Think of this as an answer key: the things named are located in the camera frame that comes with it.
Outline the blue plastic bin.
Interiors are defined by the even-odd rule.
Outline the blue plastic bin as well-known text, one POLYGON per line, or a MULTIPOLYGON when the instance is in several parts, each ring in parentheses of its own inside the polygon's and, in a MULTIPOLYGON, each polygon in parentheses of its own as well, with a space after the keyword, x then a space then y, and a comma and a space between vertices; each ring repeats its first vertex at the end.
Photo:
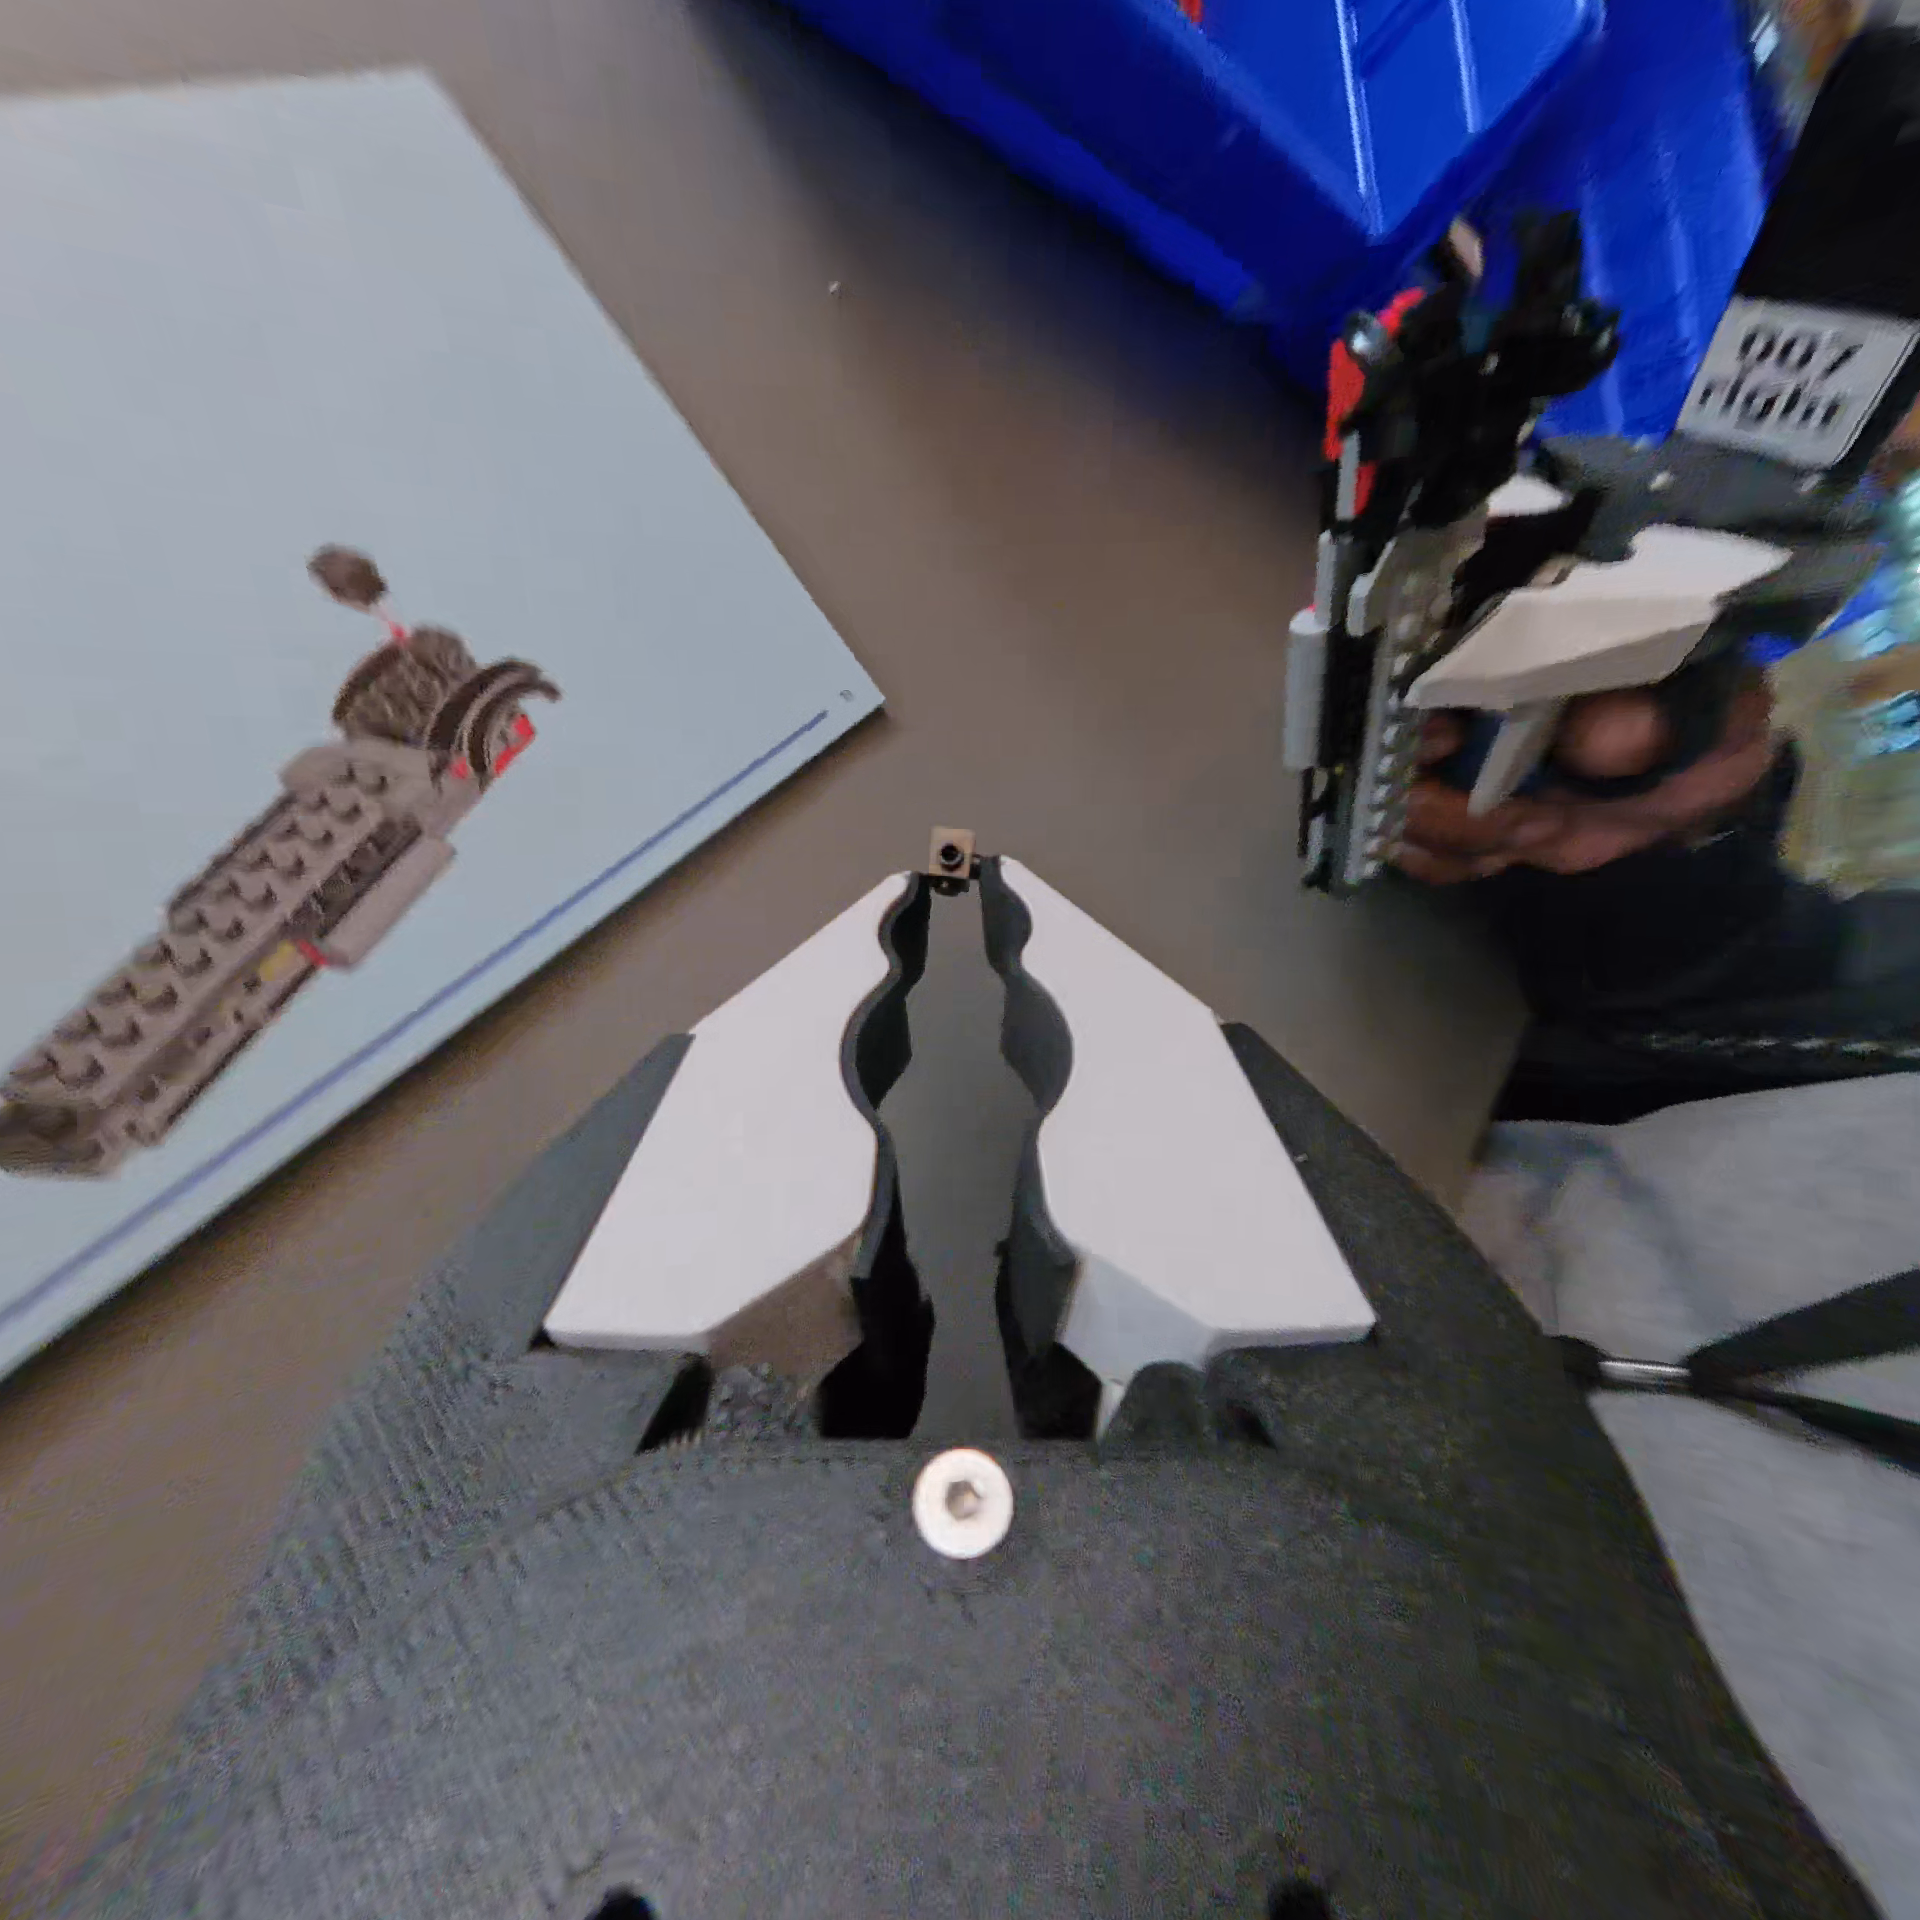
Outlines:
POLYGON ((1554 434, 1656 439, 1783 172, 1752 3, 1207 3, 1208 34, 1327 151, 1362 254, 1293 289, 1271 345, 1327 399, 1336 325, 1421 282, 1449 214, 1512 275, 1521 214, 1572 212, 1585 285, 1622 309, 1614 373, 1554 434))
POLYGON ((1603 3, 790 3, 1249 325, 1393 291, 1603 3))

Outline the grey black toy brick model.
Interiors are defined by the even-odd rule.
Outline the grey black toy brick model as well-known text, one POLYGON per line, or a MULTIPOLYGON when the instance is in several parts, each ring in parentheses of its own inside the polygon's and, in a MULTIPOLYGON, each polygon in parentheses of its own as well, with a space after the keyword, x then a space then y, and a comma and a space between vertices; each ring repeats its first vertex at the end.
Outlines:
POLYGON ((1462 577, 1534 425, 1614 356, 1617 309, 1585 289, 1579 212, 1515 220, 1500 300, 1484 294, 1480 234, 1453 224, 1413 289, 1339 325, 1310 600, 1282 661, 1307 888, 1351 897, 1395 852, 1417 776, 1411 686, 1464 635, 1462 577))

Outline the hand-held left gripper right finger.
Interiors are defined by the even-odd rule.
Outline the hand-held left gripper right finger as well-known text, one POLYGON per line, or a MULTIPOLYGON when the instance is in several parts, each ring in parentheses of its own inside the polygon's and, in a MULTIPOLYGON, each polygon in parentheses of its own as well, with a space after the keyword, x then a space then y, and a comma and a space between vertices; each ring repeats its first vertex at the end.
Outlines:
POLYGON ((1036 1108, 996 1280, 1018 1411, 1366 1342, 1375 1306, 1213 1011, 1021 861, 981 865, 981 927, 1036 1108))

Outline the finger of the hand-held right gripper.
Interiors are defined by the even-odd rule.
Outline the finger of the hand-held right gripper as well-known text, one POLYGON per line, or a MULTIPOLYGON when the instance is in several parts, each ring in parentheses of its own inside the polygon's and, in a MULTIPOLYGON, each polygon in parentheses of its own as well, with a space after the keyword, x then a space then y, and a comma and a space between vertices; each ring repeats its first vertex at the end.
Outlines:
POLYGON ((1512 589, 1554 588, 1581 566, 1598 490, 1554 490, 1543 478, 1512 478, 1486 501, 1477 548, 1477 600, 1512 589))
POLYGON ((1500 717, 1467 814, 1495 814, 1530 781, 1565 703, 1671 679, 1723 600, 1784 560, 1762 538, 1650 524, 1622 560, 1565 560, 1495 597, 1406 693, 1421 711, 1500 717))

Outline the light blue instruction booklet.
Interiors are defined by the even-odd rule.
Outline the light blue instruction booklet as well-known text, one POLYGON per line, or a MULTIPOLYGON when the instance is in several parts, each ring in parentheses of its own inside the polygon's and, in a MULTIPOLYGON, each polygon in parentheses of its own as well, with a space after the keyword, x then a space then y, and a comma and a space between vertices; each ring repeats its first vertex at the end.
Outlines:
POLYGON ((2 1374, 880 703, 430 78, 2 102, 2 1374))

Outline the person's right hand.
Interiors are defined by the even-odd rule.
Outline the person's right hand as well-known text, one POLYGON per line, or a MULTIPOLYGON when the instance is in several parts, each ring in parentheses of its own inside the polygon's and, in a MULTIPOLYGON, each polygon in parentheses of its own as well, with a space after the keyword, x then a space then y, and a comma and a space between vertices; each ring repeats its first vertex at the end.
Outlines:
MULTIPOLYGON (((1653 693, 1622 689, 1565 708, 1551 767, 1579 781, 1625 781, 1653 769, 1665 750, 1667 717, 1653 693)), ((1715 742, 1631 797, 1585 797, 1543 784, 1477 814, 1467 796, 1446 781, 1417 781, 1393 865, 1427 886, 1495 880, 1512 867, 1588 876, 1653 846, 1711 835, 1762 786, 1779 750, 1769 689, 1746 673, 1723 708, 1715 742)))

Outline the person's right forearm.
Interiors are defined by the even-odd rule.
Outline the person's right forearm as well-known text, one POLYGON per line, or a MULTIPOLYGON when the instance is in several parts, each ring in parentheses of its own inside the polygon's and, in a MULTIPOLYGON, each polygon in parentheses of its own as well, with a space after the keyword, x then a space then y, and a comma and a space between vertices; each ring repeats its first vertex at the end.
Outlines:
POLYGON ((1915 892, 1794 880, 1784 746, 1699 841, 1588 876, 1467 886, 1515 971, 1521 1044, 1498 1121, 1631 1121, 1688 1102, 1915 1071, 1915 892))

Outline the grey desk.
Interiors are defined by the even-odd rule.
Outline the grey desk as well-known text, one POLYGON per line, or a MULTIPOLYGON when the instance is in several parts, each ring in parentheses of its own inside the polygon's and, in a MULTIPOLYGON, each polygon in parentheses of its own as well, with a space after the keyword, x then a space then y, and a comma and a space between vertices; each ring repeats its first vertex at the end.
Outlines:
POLYGON ((664 1036, 928 829, 1245 1019, 1458 1209, 1507 971, 1293 880, 1280 639, 1307 421, 1234 325, 773 3, 2 3, 2 89, 430 65, 885 716, 2 1387, 2 1918, 222 1646, 414 1282, 664 1036))

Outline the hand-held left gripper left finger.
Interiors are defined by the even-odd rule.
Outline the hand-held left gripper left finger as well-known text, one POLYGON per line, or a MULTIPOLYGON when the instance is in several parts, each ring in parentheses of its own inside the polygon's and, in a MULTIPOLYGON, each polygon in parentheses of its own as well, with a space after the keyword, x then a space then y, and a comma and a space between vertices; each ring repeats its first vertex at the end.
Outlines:
POLYGON ((897 1209, 928 880, 889 876, 701 1019, 541 1334, 563 1352, 856 1352, 897 1209))

